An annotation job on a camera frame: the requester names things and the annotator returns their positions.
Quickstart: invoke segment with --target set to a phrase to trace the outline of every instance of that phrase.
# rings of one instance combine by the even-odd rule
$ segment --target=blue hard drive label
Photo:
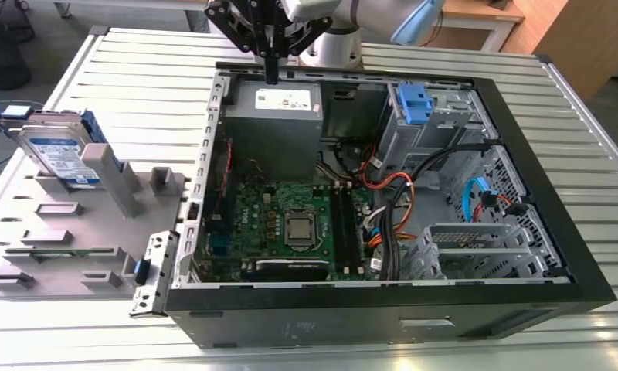
[[[97,173],[83,163],[83,148],[73,139],[31,138],[29,143],[39,159],[71,188],[96,188],[100,183]]]

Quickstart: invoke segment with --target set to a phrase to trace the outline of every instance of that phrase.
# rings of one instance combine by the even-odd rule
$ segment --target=slotted metal surface
[[[618,296],[618,161],[555,72],[532,56],[364,45],[364,67],[497,81],[527,138]],[[112,29],[91,36],[48,102],[91,108],[135,171],[192,176],[204,138],[215,62],[249,61],[220,36]],[[0,178],[0,219],[13,196],[40,192],[19,151]],[[0,240],[19,222],[0,221]],[[0,366],[96,369],[618,369],[618,302],[499,341],[203,351],[171,319],[128,318],[124,301],[0,301]]]

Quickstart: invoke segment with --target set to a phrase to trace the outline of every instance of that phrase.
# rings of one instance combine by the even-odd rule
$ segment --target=label
[[[255,101],[257,110],[312,110],[312,93],[309,90],[259,89]]]
[[[29,139],[39,158],[65,183],[73,188],[95,188],[100,183],[97,173],[80,159],[81,148],[73,139]]]
[[[371,157],[371,164],[376,167],[376,168],[381,168],[383,167],[383,162],[381,160],[379,160],[377,157]]]
[[[375,271],[383,270],[383,260],[381,259],[371,259],[371,269]]]

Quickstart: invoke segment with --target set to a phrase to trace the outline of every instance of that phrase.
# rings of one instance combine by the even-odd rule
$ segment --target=green motherboard
[[[248,183],[237,188],[233,233],[209,239],[211,280],[241,281],[244,262],[256,259],[304,259],[329,262],[331,281],[365,280],[363,268],[339,266],[331,209],[331,185]],[[361,211],[371,202],[367,189],[347,189],[356,221],[349,233],[357,236],[360,266],[365,243],[361,240]]]

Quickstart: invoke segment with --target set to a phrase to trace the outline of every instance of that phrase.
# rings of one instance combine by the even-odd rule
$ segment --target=cpu socket
[[[284,213],[284,243],[296,251],[316,246],[316,212],[292,209]]]

